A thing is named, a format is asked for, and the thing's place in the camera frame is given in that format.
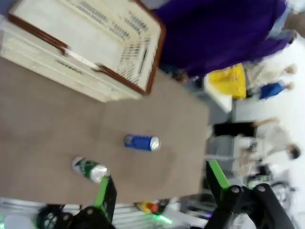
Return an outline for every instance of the black hair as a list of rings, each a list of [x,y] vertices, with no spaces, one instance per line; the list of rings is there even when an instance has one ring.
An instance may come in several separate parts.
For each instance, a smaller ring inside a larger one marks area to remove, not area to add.
[[[291,159],[292,160],[297,159],[300,155],[301,155],[300,148],[297,145],[292,144],[291,145],[291,149],[290,149],[290,157],[291,157]]]

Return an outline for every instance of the soda can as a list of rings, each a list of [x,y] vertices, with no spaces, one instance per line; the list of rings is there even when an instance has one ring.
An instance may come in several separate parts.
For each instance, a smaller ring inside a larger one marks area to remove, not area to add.
[[[108,177],[110,175],[109,169],[106,166],[81,156],[73,159],[72,168],[74,171],[82,174],[94,183],[100,183],[103,177]]]
[[[155,136],[127,135],[124,140],[128,148],[156,151],[161,147],[161,142]]]

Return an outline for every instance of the yellow bag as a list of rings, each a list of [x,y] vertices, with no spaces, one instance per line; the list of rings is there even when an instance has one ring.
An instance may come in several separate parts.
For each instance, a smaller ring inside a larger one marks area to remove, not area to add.
[[[246,81],[241,63],[209,73],[209,80],[222,94],[232,95],[236,99],[246,97]]]

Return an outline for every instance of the brown table surface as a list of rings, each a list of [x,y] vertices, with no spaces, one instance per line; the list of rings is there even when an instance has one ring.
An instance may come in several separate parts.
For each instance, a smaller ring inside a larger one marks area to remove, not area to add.
[[[208,109],[159,71],[145,99],[103,104],[0,59],[0,196],[92,201],[98,185],[71,169],[75,156],[105,164],[117,203],[197,193]],[[155,135],[157,152],[125,148],[128,133]]]

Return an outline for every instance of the storage box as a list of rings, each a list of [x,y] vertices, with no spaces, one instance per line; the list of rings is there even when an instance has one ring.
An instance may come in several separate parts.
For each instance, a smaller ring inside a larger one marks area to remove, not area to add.
[[[20,0],[1,56],[102,102],[150,93],[165,28],[137,0]]]

